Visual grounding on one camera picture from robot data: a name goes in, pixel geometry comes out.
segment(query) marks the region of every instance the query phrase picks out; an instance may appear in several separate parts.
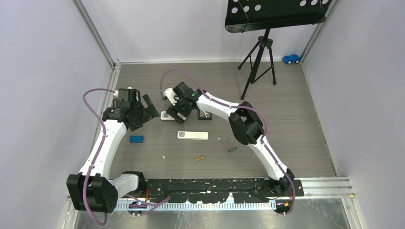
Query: tripod leg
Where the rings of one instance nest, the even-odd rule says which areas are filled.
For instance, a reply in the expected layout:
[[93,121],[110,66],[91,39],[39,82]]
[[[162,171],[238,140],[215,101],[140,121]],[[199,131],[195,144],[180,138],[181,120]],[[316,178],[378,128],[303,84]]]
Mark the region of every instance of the tripod leg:
[[240,70],[242,68],[242,65],[247,61],[250,55],[252,55],[253,51],[259,46],[260,41],[258,41],[255,46],[252,48],[252,50],[249,52],[249,54],[246,56],[246,58],[242,61],[242,63],[238,66],[238,69]]
[[241,100],[244,100],[245,99],[245,94],[246,94],[246,91],[247,91],[247,87],[249,86],[249,83],[250,83],[250,80],[252,79],[252,72],[250,72],[250,74],[249,74],[249,79],[247,80],[247,82],[246,82],[246,86],[245,86],[245,89],[243,90],[243,93],[242,93],[242,96],[241,96]]
[[272,68],[272,67],[267,68],[267,70],[264,71],[264,72],[263,72],[259,77],[257,77],[253,82],[258,81],[258,80],[260,79],[260,77],[262,77],[264,74],[266,74],[268,71],[270,71],[271,68]]
[[268,51],[270,53],[270,63],[271,63],[271,72],[273,73],[273,85],[276,85],[276,73],[274,73],[274,62],[273,62],[273,53],[271,51],[271,47],[268,48]]
[[255,63],[253,64],[253,69],[251,71],[252,79],[250,80],[250,83],[252,83],[252,84],[255,82],[257,70],[259,69],[259,64],[260,64],[260,61],[262,60],[264,50],[265,50],[265,48],[260,46],[259,52],[257,52],[256,60],[255,60]]

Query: battery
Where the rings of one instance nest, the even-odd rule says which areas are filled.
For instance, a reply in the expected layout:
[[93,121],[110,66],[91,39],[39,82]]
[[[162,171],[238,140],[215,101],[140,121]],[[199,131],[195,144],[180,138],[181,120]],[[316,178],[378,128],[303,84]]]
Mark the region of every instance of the battery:
[[238,147],[233,147],[233,148],[231,148],[231,149],[228,149],[228,152],[232,152],[232,151],[234,151],[234,150],[236,150]]
[[195,161],[199,161],[199,160],[202,160],[204,158],[205,158],[205,156],[202,156],[202,157],[197,158]]

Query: black tripod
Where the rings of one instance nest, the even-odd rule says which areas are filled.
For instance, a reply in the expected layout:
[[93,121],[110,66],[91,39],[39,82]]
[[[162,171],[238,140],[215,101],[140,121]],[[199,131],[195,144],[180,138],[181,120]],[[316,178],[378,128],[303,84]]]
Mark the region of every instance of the black tripod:
[[[243,94],[241,96],[241,100],[243,100],[245,98],[245,94],[247,91],[247,87],[249,86],[249,83],[254,84],[258,79],[260,79],[260,77],[262,77],[264,74],[266,74],[270,69],[271,72],[273,73],[273,84],[276,85],[276,74],[274,73],[274,63],[273,63],[273,53],[271,51],[271,45],[273,44],[273,40],[268,38],[268,34],[270,33],[270,29],[267,29],[265,31],[265,35],[264,36],[260,36],[259,37],[259,41],[256,43],[256,45],[253,47],[253,49],[249,52],[249,54],[246,56],[246,58],[243,60],[243,62],[238,66],[238,69],[241,69],[242,65],[247,61],[247,59],[249,58],[250,60],[250,75],[249,75],[249,79],[246,82],[246,86],[245,89],[243,90]],[[258,47],[259,47],[259,52],[257,53],[256,56],[256,60],[255,63],[252,66],[252,58],[251,55],[253,53],[253,51]],[[260,64],[260,60],[262,59],[263,56],[263,51],[265,49],[265,47],[268,48],[268,51],[270,53],[270,63],[271,66],[265,71],[263,72],[257,79],[256,79],[256,74],[257,74],[257,70],[259,69],[259,64]]]

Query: yellow battery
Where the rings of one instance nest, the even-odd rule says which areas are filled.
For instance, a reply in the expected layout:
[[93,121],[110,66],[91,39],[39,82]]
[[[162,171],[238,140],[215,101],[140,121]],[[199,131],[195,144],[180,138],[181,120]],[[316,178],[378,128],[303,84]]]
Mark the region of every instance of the yellow battery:
[[205,156],[202,156],[202,157],[197,158],[195,161],[199,161],[199,160],[202,160],[204,158],[205,158]]

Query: blue toy car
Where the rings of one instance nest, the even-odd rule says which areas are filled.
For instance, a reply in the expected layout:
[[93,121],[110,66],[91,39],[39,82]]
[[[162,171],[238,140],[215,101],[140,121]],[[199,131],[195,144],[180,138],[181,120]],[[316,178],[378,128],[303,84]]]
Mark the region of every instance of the blue toy car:
[[290,56],[285,56],[283,57],[283,62],[286,64],[291,64],[291,63],[299,63],[301,62],[301,57],[299,57],[298,55],[290,55]]

